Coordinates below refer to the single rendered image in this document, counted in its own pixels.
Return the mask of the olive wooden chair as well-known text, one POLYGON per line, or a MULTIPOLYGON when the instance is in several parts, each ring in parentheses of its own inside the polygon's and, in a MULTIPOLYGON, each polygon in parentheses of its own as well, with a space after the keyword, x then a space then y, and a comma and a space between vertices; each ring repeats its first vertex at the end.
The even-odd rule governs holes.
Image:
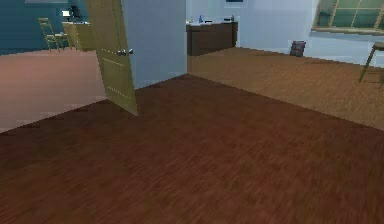
POLYGON ((65 49, 65 43, 72 48, 69 36, 64 33, 56 33, 48 18, 38 18, 38 23, 49 50, 55 46, 58 51, 65 49))

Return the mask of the dark brown cabinet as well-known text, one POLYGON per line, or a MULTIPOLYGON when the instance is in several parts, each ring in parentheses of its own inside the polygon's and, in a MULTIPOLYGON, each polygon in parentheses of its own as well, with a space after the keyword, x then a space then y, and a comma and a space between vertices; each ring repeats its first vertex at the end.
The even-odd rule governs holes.
POLYGON ((187 55, 200 56, 233 48, 237 42, 238 23, 187 24, 187 55))

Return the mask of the olive wooden room door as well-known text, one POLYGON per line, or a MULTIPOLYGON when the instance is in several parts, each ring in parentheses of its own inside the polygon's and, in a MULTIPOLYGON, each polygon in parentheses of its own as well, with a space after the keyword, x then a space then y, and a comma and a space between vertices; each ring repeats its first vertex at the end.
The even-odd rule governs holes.
POLYGON ((121 0, 85 0, 108 100, 138 115, 121 0))

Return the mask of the dark purple bin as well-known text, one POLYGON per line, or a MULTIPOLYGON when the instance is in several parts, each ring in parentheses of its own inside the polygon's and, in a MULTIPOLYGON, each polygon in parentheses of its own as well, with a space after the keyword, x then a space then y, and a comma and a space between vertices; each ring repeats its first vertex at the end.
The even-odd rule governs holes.
POLYGON ((290 49, 290 55, 296 57, 302 57, 306 46, 305 41, 293 41, 290 49))

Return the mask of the olive wooden desk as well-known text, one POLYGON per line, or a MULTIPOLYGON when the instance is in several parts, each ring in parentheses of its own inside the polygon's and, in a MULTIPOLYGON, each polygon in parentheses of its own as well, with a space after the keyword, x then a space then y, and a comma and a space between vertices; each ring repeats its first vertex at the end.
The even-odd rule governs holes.
POLYGON ((93 51, 95 49, 91 24, 88 22, 63 22, 64 32, 68 35, 71 44, 80 51, 93 51))

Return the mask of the black desk lamp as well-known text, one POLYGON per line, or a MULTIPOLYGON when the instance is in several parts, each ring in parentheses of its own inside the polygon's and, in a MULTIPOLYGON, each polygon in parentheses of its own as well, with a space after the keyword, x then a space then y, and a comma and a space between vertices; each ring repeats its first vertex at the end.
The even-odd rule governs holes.
POLYGON ((67 22, 78 21, 81 18, 80 10, 75 5, 71 5, 68 9, 62 10, 62 16, 67 22))

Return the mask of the window with olive frame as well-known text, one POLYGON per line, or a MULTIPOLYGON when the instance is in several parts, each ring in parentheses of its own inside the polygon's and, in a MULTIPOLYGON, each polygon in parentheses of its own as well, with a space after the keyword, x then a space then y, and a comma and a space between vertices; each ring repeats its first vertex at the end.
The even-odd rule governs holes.
POLYGON ((384 0, 319 0, 311 30, 384 36, 384 0))

